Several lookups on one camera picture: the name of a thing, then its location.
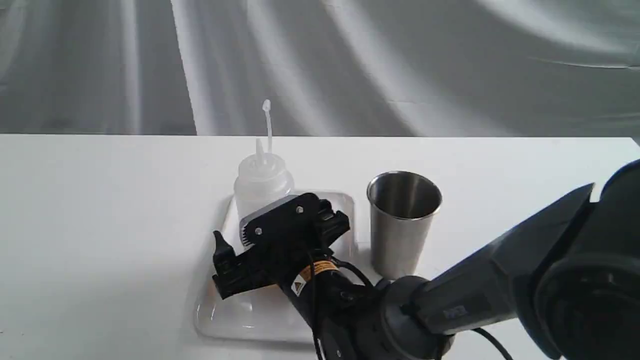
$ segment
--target plastic tray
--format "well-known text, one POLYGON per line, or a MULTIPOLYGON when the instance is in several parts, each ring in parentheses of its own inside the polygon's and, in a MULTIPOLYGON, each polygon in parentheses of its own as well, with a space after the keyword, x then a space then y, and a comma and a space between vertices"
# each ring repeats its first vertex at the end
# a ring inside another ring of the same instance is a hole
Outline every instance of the plastic tray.
MULTIPOLYGON (((312 191, 321 199, 327 199, 334 210, 341 210, 351 220, 351 230, 341 236, 332 246, 335 257, 363 266, 368 259, 358 257, 358 245, 354 239, 355 205, 353 198, 341 192, 312 191)), ((221 230, 229 245, 233 246, 236 254, 244 251, 239 239, 239 219, 236 200, 233 198, 227 210, 227 217, 221 230)), ((370 269, 362 269, 367 275, 372 275, 371 281, 377 281, 370 269)), ((213 266, 209 275, 214 273, 213 266)), ((352 281, 357 278, 344 272, 352 281)), ((195 310, 195 325, 201 335, 212 338, 282 341, 288 343, 311 343, 311 330, 300 314, 289 303, 287 297, 278 286, 257 289, 234 295, 222 300, 218 295, 211 276, 205 285, 195 310)))

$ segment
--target metal cup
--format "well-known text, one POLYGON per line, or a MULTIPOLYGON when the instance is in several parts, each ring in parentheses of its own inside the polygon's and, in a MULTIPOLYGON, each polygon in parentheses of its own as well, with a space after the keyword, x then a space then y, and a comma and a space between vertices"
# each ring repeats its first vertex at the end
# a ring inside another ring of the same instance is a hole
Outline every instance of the metal cup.
POLYGON ((386 279, 415 272, 442 194, 429 179, 406 171, 385 172, 367 187, 371 204, 371 264, 386 279))

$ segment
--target tabletop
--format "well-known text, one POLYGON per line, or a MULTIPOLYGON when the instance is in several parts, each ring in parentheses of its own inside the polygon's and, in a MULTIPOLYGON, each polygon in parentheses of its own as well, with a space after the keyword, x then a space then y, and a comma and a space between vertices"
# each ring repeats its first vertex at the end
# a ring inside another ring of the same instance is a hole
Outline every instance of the tabletop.
MULTIPOLYGON (((211 340, 193 324, 237 165, 252 137, 0 135, 0 359, 314 359, 311 347, 211 340)), ((299 188, 355 199, 430 178, 444 202, 418 273, 434 277, 564 193, 640 158, 627 138, 275 138, 299 188)), ((488 329, 542 360, 517 320, 488 329)), ((457 335, 447 360, 498 359, 457 335)))

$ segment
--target yellow warning label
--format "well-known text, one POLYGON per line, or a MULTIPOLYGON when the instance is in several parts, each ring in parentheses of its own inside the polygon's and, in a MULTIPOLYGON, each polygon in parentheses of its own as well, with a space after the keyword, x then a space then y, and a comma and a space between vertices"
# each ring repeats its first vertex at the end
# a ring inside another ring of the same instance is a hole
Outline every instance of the yellow warning label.
MULTIPOLYGON (((338 270, 338 268, 331 261, 323 260, 323 261, 316 261, 314 263, 314 270, 317 275, 327 270, 338 270)), ((304 268, 300 272, 300 276, 305 280, 305 282, 311 280, 311 267, 307 266, 306 268, 304 268)))

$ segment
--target plastic squeeze bottle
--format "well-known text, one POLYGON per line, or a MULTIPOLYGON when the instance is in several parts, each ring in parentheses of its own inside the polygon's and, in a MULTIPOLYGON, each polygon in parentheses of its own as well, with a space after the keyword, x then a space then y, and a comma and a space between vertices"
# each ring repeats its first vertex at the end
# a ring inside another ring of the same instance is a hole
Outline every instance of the plastic squeeze bottle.
POLYGON ((291 193, 294 188, 293 176, 287 171, 284 160, 271 152, 271 102, 262 105, 267 118, 268 152, 264 152, 262 142, 255 139, 255 154, 249 155, 238 166, 238 177, 234 183, 234 193, 240 219, 271 204, 291 193))

